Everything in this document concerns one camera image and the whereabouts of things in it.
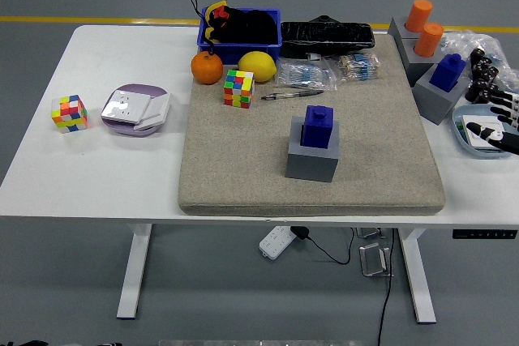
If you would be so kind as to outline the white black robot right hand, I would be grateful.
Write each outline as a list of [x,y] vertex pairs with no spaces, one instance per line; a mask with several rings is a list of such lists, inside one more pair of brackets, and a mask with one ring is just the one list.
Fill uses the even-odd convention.
[[517,155],[518,95],[494,89],[483,91],[480,96],[486,97],[491,103],[490,111],[495,116],[490,116],[490,119],[496,120],[500,125],[506,124],[515,129],[516,132],[506,131],[505,128],[501,130],[494,122],[484,124],[479,117],[478,119],[470,119],[465,123],[467,135],[477,136],[492,147]]

